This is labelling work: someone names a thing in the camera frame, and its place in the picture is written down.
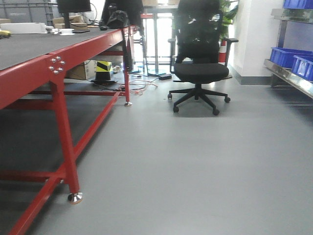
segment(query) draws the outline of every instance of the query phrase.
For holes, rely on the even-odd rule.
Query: stainless steel shelf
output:
[[[271,15],[278,20],[313,24],[311,9],[272,9]]]
[[[268,59],[264,61],[264,65],[266,66],[268,70],[274,73],[277,77],[283,79],[284,81],[288,82],[293,87],[302,91],[304,94],[313,98],[313,84],[311,82],[303,79],[302,77],[297,76],[296,74],[292,73],[291,70],[285,69],[271,62]]]

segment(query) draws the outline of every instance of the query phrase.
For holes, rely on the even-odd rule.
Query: black monitor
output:
[[[69,13],[91,11],[90,0],[57,0],[59,13],[63,14],[65,28],[70,28]]]

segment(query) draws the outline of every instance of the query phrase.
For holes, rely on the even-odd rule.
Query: black office chair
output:
[[[168,98],[172,99],[172,93],[186,94],[174,103],[173,111],[179,111],[178,104],[195,97],[203,99],[213,108],[213,114],[218,115],[219,110],[206,96],[224,96],[226,103],[230,102],[227,94],[203,89],[202,84],[209,84],[230,78],[227,61],[232,42],[237,39],[224,39],[227,41],[225,65],[219,64],[220,32],[223,21],[223,13],[219,0],[180,0],[178,11],[174,15],[174,25],[178,42],[178,53],[174,63],[174,73],[182,82],[195,84],[192,89],[169,91]],[[171,54],[175,46],[175,40],[171,41]]]

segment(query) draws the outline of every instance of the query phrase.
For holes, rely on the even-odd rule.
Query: black table top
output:
[[[70,36],[13,34],[10,38],[0,39],[0,71],[114,30],[116,29],[101,31],[99,28],[91,28],[90,32],[76,33]]]

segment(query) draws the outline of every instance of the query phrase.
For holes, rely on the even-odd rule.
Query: yellow object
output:
[[[111,72],[113,71],[112,63],[108,61],[97,62],[97,72]]]
[[[11,32],[9,30],[0,30],[0,35],[4,37],[10,37]]]

